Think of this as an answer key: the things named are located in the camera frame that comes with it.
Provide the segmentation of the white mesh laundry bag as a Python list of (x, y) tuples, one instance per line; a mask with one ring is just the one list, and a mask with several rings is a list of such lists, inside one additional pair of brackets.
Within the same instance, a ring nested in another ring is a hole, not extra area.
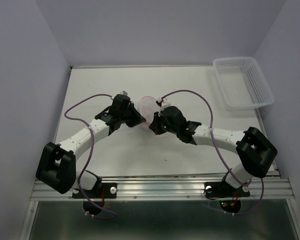
[(145, 122), (141, 126), (147, 131), (150, 131), (149, 126), (154, 120), (154, 113), (159, 110), (156, 101), (157, 99), (152, 96), (144, 96), (138, 103), (137, 110), (145, 118)]

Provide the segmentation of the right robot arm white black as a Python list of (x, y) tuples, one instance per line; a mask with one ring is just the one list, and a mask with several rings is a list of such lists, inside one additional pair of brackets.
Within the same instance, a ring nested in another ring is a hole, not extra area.
[(219, 155), (227, 150), (238, 155), (240, 163), (227, 167), (227, 173), (211, 188), (219, 195), (232, 195), (253, 177), (264, 178), (278, 154), (276, 147), (255, 127), (245, 131), (212, 128), (200, 122), (189, 121), (175, 106), (155, 112), (149, 129), (156, 135), (171, 133), (183, 143), (212, 146)]

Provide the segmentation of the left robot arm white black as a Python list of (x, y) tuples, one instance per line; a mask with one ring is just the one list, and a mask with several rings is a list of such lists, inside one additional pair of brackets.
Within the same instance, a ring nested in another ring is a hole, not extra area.
[(85, 125), (82, 130), (64, 141), (49, 142), (44, 146), (35, 177), (60, 194), (83, 190), (90, 197), (96, 197), (101, 193), (101, 178), (88, 171), (86, 166), (78, 170), (77, 160), (86, 151), (92, 153), (98, 141), (110, 136), (122, 124), (133, 128), (146, 120), (128, 96), (117, 94), (112, 98), (112, 104), (90, 123), (83, 119), (79, 121)]

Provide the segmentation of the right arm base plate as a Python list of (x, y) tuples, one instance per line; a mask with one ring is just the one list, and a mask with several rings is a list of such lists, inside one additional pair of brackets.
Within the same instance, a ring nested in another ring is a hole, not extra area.
[(233, 198), (249, 197), (250, 192), (245, 192), (242, 187), (233, 188), (223, 181), (208, 181), (204, 183), (204, 193), (208, 198)]

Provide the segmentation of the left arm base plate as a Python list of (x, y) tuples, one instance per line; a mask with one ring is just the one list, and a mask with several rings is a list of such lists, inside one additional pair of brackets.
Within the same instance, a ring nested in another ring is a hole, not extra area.
[(90, 199), (116, 199), (118, 184), (116, 182), (102, 182), (92, 190), (84, 190)]

